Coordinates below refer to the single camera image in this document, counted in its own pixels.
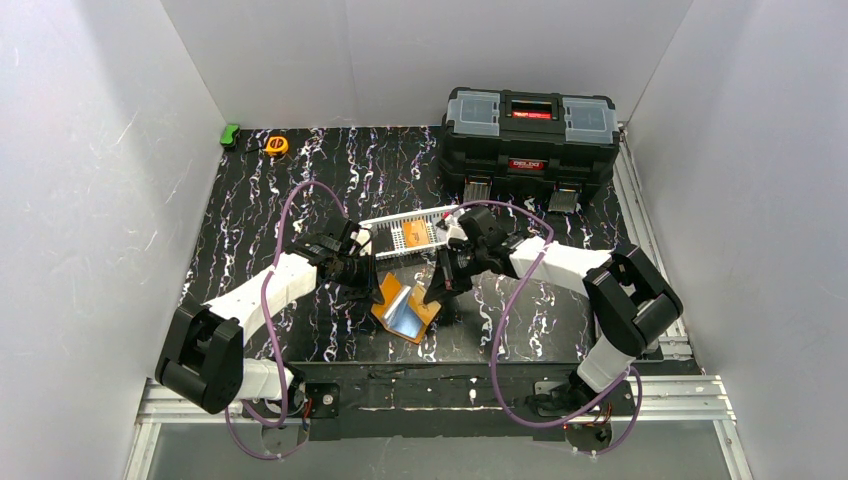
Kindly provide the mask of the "white plastic basket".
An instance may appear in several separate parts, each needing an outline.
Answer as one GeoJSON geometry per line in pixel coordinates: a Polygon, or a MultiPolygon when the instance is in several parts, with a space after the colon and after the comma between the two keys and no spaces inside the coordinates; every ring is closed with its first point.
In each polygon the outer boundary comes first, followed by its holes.
{"type": "Polygon", "coordinates": [[[447,244],[447,230],[440,223],[455,205],[432,207],[361,220],[374,240],[369,244],[377,260],[416,255],[447,244]]]}

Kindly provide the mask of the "orange leather card holder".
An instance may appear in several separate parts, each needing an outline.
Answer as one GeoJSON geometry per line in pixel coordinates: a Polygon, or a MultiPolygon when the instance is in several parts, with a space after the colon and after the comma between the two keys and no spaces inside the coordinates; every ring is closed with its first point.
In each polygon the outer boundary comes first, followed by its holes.
{"type": "Polygon", "coordinates": [[[420,344],[439,314],[441,303],[425,302],[426,289],[422,285],[402,284],[392,273],[385,276],[379,289],[384,301],[372,305],[371,315],[387,332],[420,344]]]}

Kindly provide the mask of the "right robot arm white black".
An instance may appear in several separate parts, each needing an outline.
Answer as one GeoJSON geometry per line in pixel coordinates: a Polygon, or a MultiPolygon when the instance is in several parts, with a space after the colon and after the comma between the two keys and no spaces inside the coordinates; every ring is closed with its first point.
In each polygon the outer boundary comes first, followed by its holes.
{"type": "Polygon", "coordinates": [[[606,390],[683,314],[681,299],[640,247],[581,249],[559,243],[552,234],[509,233],[492,205],[468,202],[443,217],[447,243],[437,251],[424,300],[444,302],[468,292],[473,277],[484,272],[585,296],[600,337],[572,373],[572,388],[593,395],[606,390]]]}

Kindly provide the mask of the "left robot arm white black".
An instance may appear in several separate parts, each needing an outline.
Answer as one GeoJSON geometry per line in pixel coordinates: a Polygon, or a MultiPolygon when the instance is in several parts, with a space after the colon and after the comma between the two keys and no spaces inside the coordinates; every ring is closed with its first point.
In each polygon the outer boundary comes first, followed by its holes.
{"type": "Polygon", "coordinates": [[[246,342],[324,284],[337,284],[356,300],[382,300],[373,238],[370,228],[335,217],[281,248],[270,266],[231,292],[206,302],[185,296],[174,311],[155,380],[209,414],[235,401],[267,400],[286,417],[301,376],[278,353],[268,360],[246,358],[246,342]]]}

